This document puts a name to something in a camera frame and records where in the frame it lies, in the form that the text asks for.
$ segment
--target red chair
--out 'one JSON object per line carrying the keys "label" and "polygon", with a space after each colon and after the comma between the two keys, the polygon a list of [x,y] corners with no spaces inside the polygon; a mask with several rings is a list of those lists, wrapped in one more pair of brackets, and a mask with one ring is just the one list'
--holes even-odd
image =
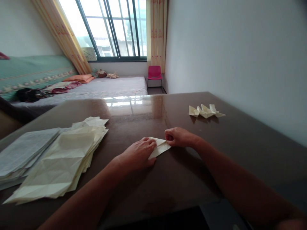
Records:
{"label": "red chair", "polygon": [[162,93],[164,93],[162,86],[161,67],[159,65],[151,65],[148,67],[148,83],[149,80],[161,80]]}

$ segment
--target windowsill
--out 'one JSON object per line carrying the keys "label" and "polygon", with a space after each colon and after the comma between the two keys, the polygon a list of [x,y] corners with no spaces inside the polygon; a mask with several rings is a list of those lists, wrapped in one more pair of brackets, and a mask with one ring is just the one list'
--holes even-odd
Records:
{"label": "windowsill", "polygon": [[147,62],[147,60],[108,60],[108,61],[88,61],[89,63],[96,63],[96,62]]}

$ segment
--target glossy tabletop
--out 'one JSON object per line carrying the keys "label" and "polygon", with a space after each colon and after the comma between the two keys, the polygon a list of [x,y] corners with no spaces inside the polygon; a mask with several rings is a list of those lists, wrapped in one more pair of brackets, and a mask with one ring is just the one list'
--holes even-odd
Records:
{"label": "glossy tabletop", "polygon": [[[201,104],[215,104],[226,116],[189,116],[189,105],[196,108]],[[145,136],[164,139],[164,130],[176,126],[203,137],[269,186],[307,176],[305,147],[208,92],[66,101],[2,140],[0,150],[25,132],[70,127],[89,116],[109,119],[109,131],[95,151],[91,167],[82,174],[77,190],[133,142]],[[17,188],[0,191],[1,203]],[[0,229],[36,228],[74,193],[19,206],[0,205]],[[220,196],[197,153],[173,147],[160,155],[152,168],[129,175],[117,187],[100,224],[121,225],[216,202]]]}

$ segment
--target orange curtain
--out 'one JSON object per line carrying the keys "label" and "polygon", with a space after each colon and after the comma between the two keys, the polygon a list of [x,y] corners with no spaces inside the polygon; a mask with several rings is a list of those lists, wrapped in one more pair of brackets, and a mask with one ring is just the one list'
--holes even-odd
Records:
{"label": "orange curtain", "polygon": [[167,0],[150,0],[146,5],[150,11],[150,65],[159,65],[161,73],[165,71]]}
{"label": "orange curtain", "polygon": [[66,57],[79,74],[91,73],[83,51],[58,0],[32,0]]}

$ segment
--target mattress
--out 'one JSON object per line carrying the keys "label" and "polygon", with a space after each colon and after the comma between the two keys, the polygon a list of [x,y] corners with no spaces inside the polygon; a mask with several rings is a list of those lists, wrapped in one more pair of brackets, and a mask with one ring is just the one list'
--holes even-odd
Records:
{"label": "mattress", "polygon": [[133,95],[147,95],[144,76],[125,76],[117,79],[96,78],[88,84],[71,89],[68,93],[57,94],[34,103],[12,102],[11,104],[38,117],[66,100]]}

